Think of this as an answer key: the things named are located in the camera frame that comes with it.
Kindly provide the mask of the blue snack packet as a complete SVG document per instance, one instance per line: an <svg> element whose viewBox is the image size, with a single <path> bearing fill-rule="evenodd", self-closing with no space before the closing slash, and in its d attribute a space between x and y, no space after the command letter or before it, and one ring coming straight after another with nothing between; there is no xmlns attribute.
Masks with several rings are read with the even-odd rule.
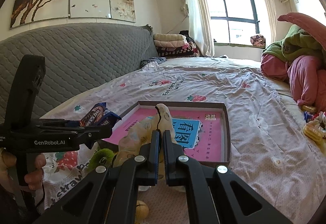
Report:
<svg viewBox="0 0 326 224"><path fill-rule="evenodd" d="M107 103L98 103L80 120L80 126L111 125L113 127L121 119L119 115L107 108Z"/></svg>

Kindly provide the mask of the walnut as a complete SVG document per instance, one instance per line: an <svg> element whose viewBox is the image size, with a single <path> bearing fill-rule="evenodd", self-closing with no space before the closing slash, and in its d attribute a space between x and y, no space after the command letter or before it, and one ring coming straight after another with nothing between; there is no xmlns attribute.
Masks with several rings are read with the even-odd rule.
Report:
<svg viewBox="0 0 326 224"><path fill-rule="evenodd" d="M149 215L149 208L143 201L138 200L135 209L135 223L143 223Z"/></svg>

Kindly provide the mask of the pink and blue book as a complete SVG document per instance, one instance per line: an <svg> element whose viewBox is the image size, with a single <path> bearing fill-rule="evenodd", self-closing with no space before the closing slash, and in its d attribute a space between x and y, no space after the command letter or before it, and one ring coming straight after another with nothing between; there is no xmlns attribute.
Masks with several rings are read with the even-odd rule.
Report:
<svg viewBox="0 0 326 224"><path fill-rule="evenodd" d="M184 148L186 155L201 162L221 162L222 147L221 113L210 108L169 107L176 141ZM136 122L152 118L156 114L153 106L137 106L122 117L114 126L110 138L105 141L117 145Z"/></svg>

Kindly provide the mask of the grey cardboard tray box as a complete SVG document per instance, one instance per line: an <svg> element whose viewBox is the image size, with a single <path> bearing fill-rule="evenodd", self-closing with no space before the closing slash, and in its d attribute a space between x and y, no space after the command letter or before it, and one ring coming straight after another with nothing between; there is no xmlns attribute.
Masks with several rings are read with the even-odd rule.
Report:
<svg viewBox="0 0 326 224"><path fill-rule="evenodd" d="M139 101L124 111L104 140L118 151L118 142L136 123L156 114L156 101ZM205 166L214 167L230 162L230 128L228 113L223 103L163 102L170 110L175 140L185 155Z"/></svg>

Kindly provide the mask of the pink strawberry bed sheet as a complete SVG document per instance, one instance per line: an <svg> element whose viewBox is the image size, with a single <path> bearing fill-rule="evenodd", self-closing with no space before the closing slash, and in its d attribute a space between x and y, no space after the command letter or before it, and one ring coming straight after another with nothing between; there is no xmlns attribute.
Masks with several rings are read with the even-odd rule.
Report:
<svg viewBox="0 0 326 224"><path fill-rule="evenodd" d="M96 103L122 114L139 101L223 103L230 168L293 223L307 223L325 197L325 155L303 134L289 86L224 58L152 62L77 95L46 114L77 120Z"/></svg>

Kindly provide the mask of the blue patterned cloth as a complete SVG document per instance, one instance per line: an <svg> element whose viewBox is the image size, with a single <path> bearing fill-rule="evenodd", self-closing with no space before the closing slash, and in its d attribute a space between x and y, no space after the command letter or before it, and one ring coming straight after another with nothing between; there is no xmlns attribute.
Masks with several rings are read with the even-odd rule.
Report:
<svg viewBox="0 0 326 224"><path fill-rule="evenodd" d="M148 59L145 59L145 60L140 61L140 68L143 68L147 64L150 64L150 63L162 64L162 63L164 63L166 61L167 61L167 59L165 57L152 57L152 58L148 58Z"/></svg>

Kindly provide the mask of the stack of folded blankets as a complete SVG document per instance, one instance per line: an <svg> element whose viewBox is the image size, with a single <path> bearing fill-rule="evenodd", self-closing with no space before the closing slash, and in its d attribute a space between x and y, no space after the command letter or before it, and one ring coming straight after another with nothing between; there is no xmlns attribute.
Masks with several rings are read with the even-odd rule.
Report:
<svg viewBox="0 0 326 224"><path fill-rule="evenodd" d="M183 34L154 34L154 44L160 57L200 57L195 41Z"/></svg>

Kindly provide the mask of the yellow snack pile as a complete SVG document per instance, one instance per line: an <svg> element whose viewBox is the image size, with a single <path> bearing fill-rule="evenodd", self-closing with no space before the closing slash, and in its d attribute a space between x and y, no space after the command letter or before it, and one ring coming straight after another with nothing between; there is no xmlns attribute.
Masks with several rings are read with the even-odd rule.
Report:
<svg viewBox="0 0 326 224"><path fill-rule="evenodd" d="M315 107L303 106L306 124L303 133L313 140L325 155L325 111L316 111Z"/></svg>

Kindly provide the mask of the cream left curtain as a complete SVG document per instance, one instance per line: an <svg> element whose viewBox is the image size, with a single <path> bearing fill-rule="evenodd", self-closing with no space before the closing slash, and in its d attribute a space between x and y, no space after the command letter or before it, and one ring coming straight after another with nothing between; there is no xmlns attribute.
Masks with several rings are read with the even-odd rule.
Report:
<svg viewBox="0 0 326 224"><path fill-rule="evenodd" d="M207 0L186 0L186 2L188 5L189 36L195 40L203 56L214 57L215 49L210 30Z"/></svg>

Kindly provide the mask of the cream curtain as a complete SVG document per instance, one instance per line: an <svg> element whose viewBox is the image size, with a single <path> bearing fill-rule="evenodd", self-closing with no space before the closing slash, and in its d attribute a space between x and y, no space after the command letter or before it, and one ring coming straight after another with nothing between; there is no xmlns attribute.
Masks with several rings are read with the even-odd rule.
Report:
<svg viewBox="0 0 326 224"><path fill-rule="evenodd" d="M195 40L203 56L214 57L215 49L210 30L207 0L186 0L186 2L188 5L189 36Z"/></svg>
<svg viewBox="0 0 326 224"><path fill-rule="evenodd" d="M270 43L277 39L277 12L274 0L264 0L270 28Z"/></svg>

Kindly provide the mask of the pink quilt pile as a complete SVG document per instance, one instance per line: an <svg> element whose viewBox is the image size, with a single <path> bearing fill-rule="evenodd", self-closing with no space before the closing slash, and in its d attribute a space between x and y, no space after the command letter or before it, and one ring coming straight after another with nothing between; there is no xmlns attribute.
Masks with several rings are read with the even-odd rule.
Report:
<svg viewBox="0 0 326 224"><path fill-rule="evenodd" d="M278 21L290 22L308 32L325 50L325 25L302 13L281 15ZM293 100L302 106L325 111L325 62L314 56L302 55L293 62L282 62L275 56L262 55L262 73L289 83Z"/></svg>

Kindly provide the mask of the floral cloth on windowsill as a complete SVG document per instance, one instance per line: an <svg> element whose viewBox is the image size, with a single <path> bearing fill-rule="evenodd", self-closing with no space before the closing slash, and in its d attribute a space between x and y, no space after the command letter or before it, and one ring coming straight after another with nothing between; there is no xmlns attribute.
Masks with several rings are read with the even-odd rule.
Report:
<svg viewBox="0 0 326 224"><path fill-rule="evenodd" d="M265 47L266 39L263 35L257 34L250 38L250 42L255 47Z"/></svg>

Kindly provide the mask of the green blanket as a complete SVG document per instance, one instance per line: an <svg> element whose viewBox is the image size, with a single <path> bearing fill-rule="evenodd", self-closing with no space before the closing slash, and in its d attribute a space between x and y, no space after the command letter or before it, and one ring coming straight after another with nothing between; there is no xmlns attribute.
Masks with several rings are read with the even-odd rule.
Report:
<svg viewBox="0 0 326 224"><path fill-rule="evenodd" d="M272 55L282 62L293 62L302 55L314 56L325 62L325 50L308 32L292 25L286 37L273 42L264 49L262 55Z"/></svg>

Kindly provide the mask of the cream right curtain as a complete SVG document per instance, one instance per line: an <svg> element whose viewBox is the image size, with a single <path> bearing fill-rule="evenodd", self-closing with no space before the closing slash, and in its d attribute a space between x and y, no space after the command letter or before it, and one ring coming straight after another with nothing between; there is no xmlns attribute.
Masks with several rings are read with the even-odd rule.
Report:
<svg viewBox="0 0 326 224"><path fill-rule="evenodd" d="M277 12L274 0L264 0L270 28L270 43L277 39Z"/></svg>

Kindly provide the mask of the window with dark frame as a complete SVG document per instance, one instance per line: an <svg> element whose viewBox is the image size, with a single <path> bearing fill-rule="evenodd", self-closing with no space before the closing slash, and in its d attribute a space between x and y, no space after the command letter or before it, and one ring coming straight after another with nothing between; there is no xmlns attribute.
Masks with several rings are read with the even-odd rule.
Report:
<svg viewBox="0 0 326 224"><path fill-rule="evenodd" d="M212 19L226 20L227 22L243 22L255 25L255 32L259 33L259 19L255 0L222 0L225 15L216 16L217 8L214 7Z"/></svg>

